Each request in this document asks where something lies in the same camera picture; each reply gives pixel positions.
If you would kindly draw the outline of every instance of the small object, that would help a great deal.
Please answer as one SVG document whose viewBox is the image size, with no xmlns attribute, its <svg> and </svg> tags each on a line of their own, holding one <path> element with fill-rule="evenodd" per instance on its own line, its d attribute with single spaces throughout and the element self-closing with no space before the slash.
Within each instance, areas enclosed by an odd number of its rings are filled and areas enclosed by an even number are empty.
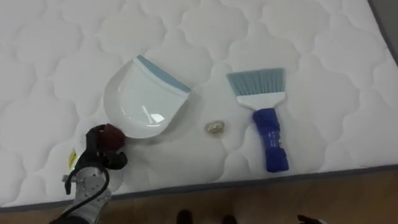
<svg viewBox="0 0 398 224">
<path fill-rule="evenodd" d="M 116 152 L 124 146 L 126 136 L 112 124 L 106 124 L 98 133 L 98 149 L 101 152 Z"/>
<path fill-rule="evenodd" d="M 112 125 L 130 138 L 150 138 L 169 125 L 191 89 L 143 56 L 132 59 L 110 79 L 104 110 Z"/>
<path fill-rule="evenodd" d="M 206 132 L 209 134 L 219 134 L 224 131 L 224 121 L 213 121 L 207 123 L 205 126 Z"/>
<path fill-rule="evenodd" d="M 286 97 L 283 76 L 283 68 L 230 73 L 227 76 L 238 103 L 256 111 L 252 118 L 264 143 L 268 172 L 289 169 L 285 150 L 280 146 L 280 126 L 274 109 Z"/>
</svg>

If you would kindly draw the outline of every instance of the black cable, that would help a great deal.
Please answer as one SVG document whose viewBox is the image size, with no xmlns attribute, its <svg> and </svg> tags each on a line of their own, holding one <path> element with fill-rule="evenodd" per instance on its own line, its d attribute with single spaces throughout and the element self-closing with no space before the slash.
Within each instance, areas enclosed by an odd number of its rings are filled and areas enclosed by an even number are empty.
<svg viewBox="0 0 398 224">
<path fill-rule="evenodd" d="M 72 212 L 74 212 L 76 209 L 86 205 L 87 203 L 93 201 L 95 198 L 99 197 L 107 188 L 109 185 L 109 172 L 101 165 L 98 164 L 87 164 L 85 166 L 81 166 L 77 169 L 74 169 L 72 172 L 70 172 L 70 175 L 68 176 L 67 181 L 65 182 L 65 190 L 67 191 L 67 194 L 70 194 L 70 187 L 71 187 L 71 182 L 72 182 L 72 177 L 74 175 L 76 175 L 79 171 L 81 171 L 84 168 L 87 167 L 95 167 L 97 169 L 99 169 L 102 173 L 105 174 L 105 183 L 102 186 L 102 188 L 95 194 L 93 194 L 91 197 L 86 198 L 86 200 L 78 203 L 77 205 L 74 205 L 72 207 L 70 207 L 68 210 L 64 211 L 64 213 L 60 216 L 60 218 L 66 218 L 67 216 L 69 216 Z"/>
</svg>

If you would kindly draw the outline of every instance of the white dustpan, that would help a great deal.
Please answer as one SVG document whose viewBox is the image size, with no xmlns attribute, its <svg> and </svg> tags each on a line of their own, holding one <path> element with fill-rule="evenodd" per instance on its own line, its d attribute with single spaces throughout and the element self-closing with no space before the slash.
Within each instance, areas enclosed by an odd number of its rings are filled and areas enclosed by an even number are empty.
<svg viewBox="0 0 398 224">
<path fill-rule="evenodd" d="M 160 134 L 188 98 L 190 89 L 138 56 L 110 79 L 104 110 L 112 125 L 130 138 Z"/>
</svg>

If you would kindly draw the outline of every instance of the blue brush handle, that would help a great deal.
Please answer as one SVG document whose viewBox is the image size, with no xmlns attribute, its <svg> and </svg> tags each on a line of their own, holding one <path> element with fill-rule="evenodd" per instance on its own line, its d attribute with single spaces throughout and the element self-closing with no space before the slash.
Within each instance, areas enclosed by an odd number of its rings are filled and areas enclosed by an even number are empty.
<svg viewBox="0 0 398 224">
<path fill-rule="evenodd" d="M 280 127 L 274 108 L 261 109 L 253 113 L 253 120 L 261 135 L 266 152 L 268 172 L 280 172 L 289 169 L 286 152 L 280 147 Z"/>
</svg>

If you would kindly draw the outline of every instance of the shoe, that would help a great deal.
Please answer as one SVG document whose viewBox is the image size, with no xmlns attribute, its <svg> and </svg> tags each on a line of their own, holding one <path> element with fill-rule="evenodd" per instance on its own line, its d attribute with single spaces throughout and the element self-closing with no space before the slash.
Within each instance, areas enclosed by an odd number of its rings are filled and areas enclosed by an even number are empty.
<svg viewBox="0 0 398 224">
<path fill-rule="evenodd" d="M 227 215 L 223 218 L 223 224 L 238 224 L 235 217 Z"/>
<path fill-rule="evenodd" d="M 177 214 L 176 224 L 192 224 L 192 212 L 189 210 L 181 210 Z"/>
</svg>

